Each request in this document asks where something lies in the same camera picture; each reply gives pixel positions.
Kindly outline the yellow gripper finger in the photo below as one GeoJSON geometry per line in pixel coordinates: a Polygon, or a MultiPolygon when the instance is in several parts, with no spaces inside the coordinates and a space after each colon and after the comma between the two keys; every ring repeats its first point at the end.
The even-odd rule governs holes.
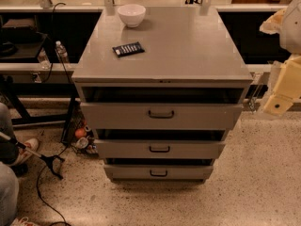
{"type": "Polygon", "coordinates": [[[293,99],[278,94],[272,94],[263,107],[263,112],[280,116],[293,106],[293,99]]]}

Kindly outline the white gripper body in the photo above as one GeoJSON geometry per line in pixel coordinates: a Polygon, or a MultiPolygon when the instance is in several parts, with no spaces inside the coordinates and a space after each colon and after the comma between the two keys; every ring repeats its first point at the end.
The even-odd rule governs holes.
{"type": "Polygon", "coordinates": [[[290,103],[301,97],[301,56],[292,56],[281,64],[275,95],[290,103]]]}

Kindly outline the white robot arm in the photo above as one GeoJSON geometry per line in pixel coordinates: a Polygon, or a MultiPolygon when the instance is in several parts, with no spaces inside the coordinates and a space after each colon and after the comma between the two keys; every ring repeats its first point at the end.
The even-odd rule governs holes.
{"type": "Polygon", "coordinates": [[[278,78],[262,112],[280,116],[301,96],[301,0],[270,16],[260,26],[265,34],[279,34],[279,45],[291,56],[279,66],[278,78]]]}

